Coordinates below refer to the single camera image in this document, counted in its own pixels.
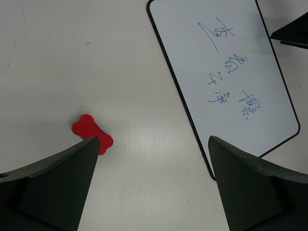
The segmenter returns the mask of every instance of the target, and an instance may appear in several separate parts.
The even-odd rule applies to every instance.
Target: whiteboard
[[[254,0],[152,0],[148,14],[210,174],[218,136],[263,156],[300,125]]]

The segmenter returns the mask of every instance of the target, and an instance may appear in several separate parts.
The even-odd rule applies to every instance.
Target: small whiteboard
[[[148,14],[213,178],[211,135],[263,156],[299,133],[255,0],[152,0]]]

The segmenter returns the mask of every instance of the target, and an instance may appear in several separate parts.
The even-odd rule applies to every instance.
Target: whiteboard black frame
[[[173,81],[174,81],[174,83],[175,83],[175,86],[176,86],[176,88],[177,88],[177,90],[178,90],[178,93],[179,93],[179,95],[180,95],[180,99],[181,99],[182,104],[183,104],[183,106],[184,106],[184,109],[185,109],[185,111],[186,111],[188,120],[189,120],[189,122],[190,122],[190,124],[191,124],[192,130],[193,130],[194,135],[195,135],[195,137],[196,137],[196,139],[197,139],[197,142],[198,142],[198,145],[199,145],[201,154],[202,154],[202,156],[203,156],[203,159],[204,159],[204,161],[205,161],[206,167],[207,167],[207,169],[208,169],[208,172],[209,172],[211,178],[212,178],[213,180],[216,180],[216,179],[215,179],[215,176],[214,176],[214,174],[213,174],[213,172],[212,172],[212,169],[211,169],[211,167],[210,167],[209,161],[208,161],[208,159],[207,159],[207,157],[206,157],[206,154],[205,154],[203,145],[202,145],[202,143],[201,143],[201,140],[200,140],[200,138],[199,138],[197,129],[196,129],[195,125],[194,125],[194,122],[193,122],[193,120],[192,120],[191,114],[190,114],[190,112],[189,112],[189,110],[188,110],[186,101],[185,101],[184,96],[183,96],[183,94],[182,94],[182,91],[181,91],[181,89],[180,89],[180,85],[179,85],[179,83],[178,83],[177,77],[176,77],[176,75],[175,75],[175,73],[174,73],[174,71],[173,71],[173,67],[172,67],[171,62],[170,62],[170,60],[169,60],[169,57],[168,57],[168,55],[167,55],[167,52],[166,52],[166,49],[165,49],[165,47],[164,47],[163,41],[162,41],[162,39],[160,38],[160,35],[159,35],[159,33],[158,33],[158,29],[157,29],[156,24],[155,24],[155,21],[154,21],[154,19],[153,19],[153,16],[152,16],[152,13],[151,13],[151,10],[150,10],[150,5],[151,5],[151,3],[152,3],[153,1],[155,1],[155,0],[150,0],[150,1],[148,2],[148,4],[147,4],[147,7],[146,7],[147,13],[148,13],[148,15],[149,15],[149,18],[150,18],[151,24],[152,24],[152,26],[153,26],[154,32],[155,32],[155,34],[156,34],[156,37],[157,37],[157,39],[158,39],[159,45],[160,45],[160,47],[161,47],[161,49],[162,49],[162,52],[163,52],[164,57],[165,57],[165,60],[166,60],[167,65],[168,65],[168,67],[169,67],[169,70],[170,70],[170,73],[171,73],[171,75],[172,75],[172,78],[173,78]],[[272,44],[272,42],[271,42],[271,40],[270,40],[269,32],[268,32],[268,29],[266,28],[266,25],[265,25],[265,22],[264,22],[264,19],[263,19],[263,16],[262,16],[262,13],[261,13],[259,4],[258,4],[257,0],[255,0],[255,2],[256,2],[257,9],[258,9],[258,11],[259,11],[260,17],[261,17],[261,19],[262,19],[263,26],[264,26],[264,28],[265,28],[265,31],[266,31],[268,40],[269,40],[269,42],[270,42],[271,49],[272,49],[272,51],[273,51],[273,54],[274,54],[274,57],[275,57],[275,60],[276,60],[276,63],[277,63],[277,66],[278,66],[280,75],[281,75],[282,80],[283,80],[284,87],[285,87],[285,89],[286,89],[286,91],[287,91],[287,94],[288,94],[288,97],[289,97],[289,100],[290,100],[290,103],[291,103],[291,106],[292,106],[292,109],[293,109],[293,112],[294,112],[294,115],[295,115],[295,118],[296,118],[296,121],[297,121],[297,124],[298,124],[298,131],[297,131],[297,133],[296,133],[295,135],[291,136],[290,138],[286,139],[285,141],[281,142],[280,144],[276,145],[275,147],[273,147],[272,149],[268,150],[267,152],[265,152],[264,154],[262,154],[262,155],[260,156],[260,157],[264,157],[266,154],[270,153],[270,152],[273,151],[274,149],[278,148],[279,146],[283,145],[284,143],[286,143],[286,142],[289,141],[290,139],[292,139],[292,138],[294,138],[295,136],[297,136],[297,135],[299,134],[299,132],[300,132],[300,124],[299,124],[299,120],[298,120],[298,117],[297,117],[297,114],[296,114],[296,111],[295,111],[293,102],[292,102],[292,100],[291,100],[291,96],[290,96],[289,90],[288,90],[287,85],[286,85],[286,83],[285,83],[285,80],[284,80],[284,77],[283,77],[283,74],[282,74],[282,70],[281,70],[281,68],[280,68],[280,65],[279,65],[279,62],[278,62],[278,59],[277,59],[277,56],[276,56],[276,53],[275,53],[273,44]]]

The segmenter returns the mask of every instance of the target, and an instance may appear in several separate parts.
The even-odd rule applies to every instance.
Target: red bone-shaped object
[[[79,121],[72,125],[72,132],[84,140],[92,136],[97,136],[101,144],[99,155],[105,154],[106,150],[114,143],[112,137],[104,133],[97,126],[93,117],[88,114],[82,115]]]

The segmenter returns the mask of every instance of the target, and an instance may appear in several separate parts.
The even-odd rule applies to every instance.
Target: white tabletop
[[[306,1],[258,1],[269,33]],[[115,143],[99,156],[80,231],[227,231],[146,4],[0,2],[0,172],[81,141],[70,127],[89,113]],[[301,131],[265,159],[308,173],[308,51],[273,44]]]

